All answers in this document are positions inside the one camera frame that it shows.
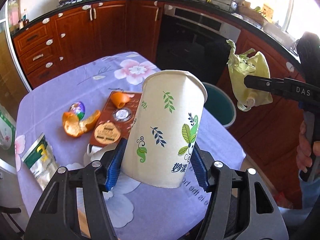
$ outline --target human hand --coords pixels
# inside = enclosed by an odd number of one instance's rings
[[[306,124],[303,121],[300,126],[300,133],[299,133],[299,146],[297,147],[297,166],[300,170],[302,170],[304,173],[307,172],[307,167],[312,166],[312,159],[310,157],[311,155],[311,146],[308,142],[306,136]],[[313,153],[316,156],[320,156],[320,141],[313,143]]]

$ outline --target purple tablecloth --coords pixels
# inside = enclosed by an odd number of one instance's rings
[[[79,168],[91,133],[80,138],[66,135],[61,117],[69,106],[82,101],[86,116],[105,105],[111,89],[141,91],[142,81],[156,66],[134,52],[105,57],[69,71],[27,94],[17,118],[17,152],[20,158],[43,132],[60,165]],[[238,142],[204,109],[197,143],[215,160],[239,169],[245,154]],[[20,166],[17,158],[17,170]],[[21,194],[31,215],[42,191],[25,164],[18,172]],[[140,184],[124,174],[105,195],[107,208],[121,240],[176,240],[203,217],[210,194],[199,187],[189,164],[180,188],[166,189]]]

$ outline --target black countertop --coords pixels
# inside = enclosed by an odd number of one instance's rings
[[[83,5],[86,5],[86,4],[93,4],[93,3],[104,2],[104,1],[113,1],[113,0],[83,0],[83,1],[79,1],[79,2],[76,2],[76,3],[73,3],[73,4],[69,4],[69,5],[63,6],[61,8],[57,8],[57,9],[51,11],[51,12],[43,14],[40,17],[32,20],[24,28],[22,28],[21,30],[18,30],[14,34],[12,34],[11,37],[14,38],[15,36],[17,36],[20,33],[22,33],[25,29],[31,27],[32,25],[34,25],[34,24],[36,24],[38,22],[41,22],[44,18],[49,18],[49,17],[51,17],[51,16],[53,16],[55,14],[58,14],[60,12],[63,12],[63,11],[66,11],[66,10],[69,10],[69,9],[72,9],[72,8],[76,8],[76,7],[79,7],[79,6],[83,6]],[[193,8],[197,8],[197,9],[201,9],[201,10],[207,11],[207,12],[215,14],[215,15],[218,15],[220,17],[223,17],[225,19],[228,19],[228,20],[236,23],[237,25],[243,27],[244,29],[248,30],[249,32],[253,33],[257,37],[259,37],[260,39],[262,39],[263,41],[268,43],[282,57],[287,59],[288,62],[290,62],[302,76],[304,76],[303,71],[301,69],[299,57],[297,57],[294,54],[292,54],[284,46],[282,46],[278,41],[276,41],[274,38],[272,38],[271,36],[266,34],[264,31],[258,29],[254,25],[252,25],[252,24],[250,24],[250,23],[248,23],[248,22],[246,22],[246,21],[244,21],[244,20],[242,20],[242,19],[240,19],[240,18],[238,18],[238,17],[226,12],[226,11],[218,9],[218,8],[216,8],[214,5],[212,5],[210,3],[205,3],[205,2],[196,1],[196,0],[157,0],[157,1],[164,1],[164,2],[168,2],[168,3],[181,4],[181,5],[185,5],[185,6],[189,6],[189,7],[193,7]]]

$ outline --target oven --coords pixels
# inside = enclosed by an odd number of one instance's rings
[[[164,5],[156,65],[191,72],[202,82],[216,84],[226,67],[230,46],[240,30],[193,10]]]

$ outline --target white paper cup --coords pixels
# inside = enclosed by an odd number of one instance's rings
[[[156,187],[180,187],[207,91],[194,75],[180,70],[147,77],[142,91],[121,171]]]

